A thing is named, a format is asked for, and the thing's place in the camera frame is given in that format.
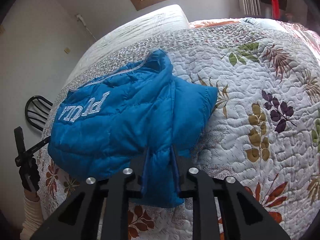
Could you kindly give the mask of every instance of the blue jacket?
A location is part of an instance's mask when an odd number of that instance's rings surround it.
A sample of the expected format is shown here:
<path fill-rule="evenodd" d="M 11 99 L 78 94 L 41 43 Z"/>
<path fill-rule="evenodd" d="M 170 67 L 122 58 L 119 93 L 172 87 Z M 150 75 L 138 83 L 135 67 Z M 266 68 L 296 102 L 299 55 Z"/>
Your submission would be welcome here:
<path fill-rule="evenodd" d="M 48 153 L 79 180 L 106 179 L 151 151 L 143 204 L 174 207 L 170 146 L 189 156 L 217 100 L 217 88 L 188 83 L 172 75 L 162 50 L 142 62 L 69 91 L 51 132 Z"/>

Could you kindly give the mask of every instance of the bed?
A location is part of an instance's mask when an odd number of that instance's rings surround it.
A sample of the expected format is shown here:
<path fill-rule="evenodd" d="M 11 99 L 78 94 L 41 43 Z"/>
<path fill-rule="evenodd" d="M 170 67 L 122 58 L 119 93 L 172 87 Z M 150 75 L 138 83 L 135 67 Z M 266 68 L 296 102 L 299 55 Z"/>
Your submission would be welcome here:
<path fill-rule="evenodd" d="M 69 88 L 161 48 L 174 75 L 219 89 L 215 111 L 192 150 L 195 166 L 219 179 L 237 178 L 299 239 L 320 209 L 319 45 L 316 33 L 297 24 L 253 18 L 188 23 L 179 6 L 162 8 L 119 27 L 84 54 L 42 136 L 50 135 Z M 79 182 L 55 165 L 46 147 L 37 163 L 39 195 L 50 215 Z M 172 209 L 130 203 L 128 214 L 129 239 L 192 239 L 191 199 Z"/>

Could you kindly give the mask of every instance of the beige sleeve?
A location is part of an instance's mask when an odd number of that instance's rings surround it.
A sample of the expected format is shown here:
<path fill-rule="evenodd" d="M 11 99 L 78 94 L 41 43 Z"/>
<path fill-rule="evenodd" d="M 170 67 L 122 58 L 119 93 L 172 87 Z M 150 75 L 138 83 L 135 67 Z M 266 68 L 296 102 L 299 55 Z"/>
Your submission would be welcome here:
<path fill-rule="evenodd" d="M 29 240 L 44 221 L 40 201 L 33 202 L 24 197 L 24 212 L 26 218 L 22 224 L 20 239 Z"/>

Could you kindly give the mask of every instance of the black glove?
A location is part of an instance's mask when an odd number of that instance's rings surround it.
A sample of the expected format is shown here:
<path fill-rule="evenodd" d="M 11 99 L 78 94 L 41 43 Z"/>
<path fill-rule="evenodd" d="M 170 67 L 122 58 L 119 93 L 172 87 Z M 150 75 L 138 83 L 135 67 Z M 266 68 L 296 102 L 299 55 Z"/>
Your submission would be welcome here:
<path fill-rule="evenodd" d="M 20 169 L 19 169 L 19 174 L 22 180 L 22 186 L 28 190 L 28 191 L 32 191 L 32 189 L 30 189 L 30 186 L 28 184 L 28 180 L 26 178 L 26 174 L 29 177 L 33 187 L 35 188 L 36 191 L 39 190 L 39 185 L 38 182 L 40 181 L 40 175 L 38 172 L 38 165 L 36 164 L 36 159 L 35 158 L 31 158 L 31 167 L 29 163 L 24 163 Z"/>

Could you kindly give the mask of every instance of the silver screw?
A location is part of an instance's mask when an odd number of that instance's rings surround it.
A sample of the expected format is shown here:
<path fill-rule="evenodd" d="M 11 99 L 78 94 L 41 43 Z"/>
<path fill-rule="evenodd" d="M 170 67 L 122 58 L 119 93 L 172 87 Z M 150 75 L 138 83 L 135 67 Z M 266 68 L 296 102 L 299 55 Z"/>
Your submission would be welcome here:
<path fill-rule="evenodd" d="M 86 182 L 87 184 L 94 184 L 94 183 L 96 182 L 96 179 L 93 178 L 93 177 L 90 177 L 90 178 L 87 178 L 87 179 L 85 180 L 85 182 Z"/>
<path fill-rule="evenodd" d="M 133 170 L 131 168 L 125 168 L 122 172 L 126 175 L 129 175 L 133 172 Z"/>
<path fill-rule="evenodd" d="M 228 176 L 227 178 L 226 178 L 226 181 L 228 182 L 228 183 L 235 183 L 236 182 L 236 179 L 234 178 L 234 177 L 232 177 L 232 176 Z"/>
<path fill-rule="evenodd" d="M 190 168 L 190 169 L 189 169 L 189 172 L 190 172 L 191 174 L 197 174 L 197 173 L 199 172 L 199 170 L 198 170 L 197 168 Z"/>

